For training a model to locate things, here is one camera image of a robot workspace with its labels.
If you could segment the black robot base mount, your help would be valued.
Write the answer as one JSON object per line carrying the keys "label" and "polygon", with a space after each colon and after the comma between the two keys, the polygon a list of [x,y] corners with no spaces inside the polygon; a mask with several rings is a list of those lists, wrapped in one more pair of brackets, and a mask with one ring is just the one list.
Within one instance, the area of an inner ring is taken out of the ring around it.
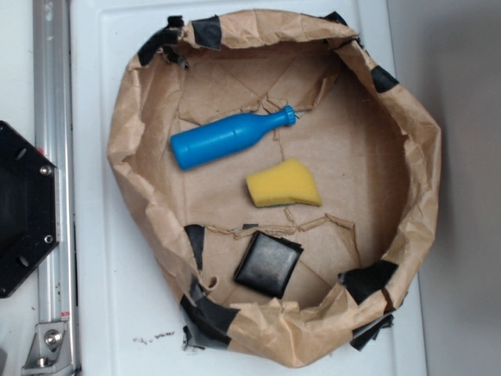
{"label": "black robot base mount", "polygon": [[59,243],[57,167],[1,122],[1,297],[10,297]]}

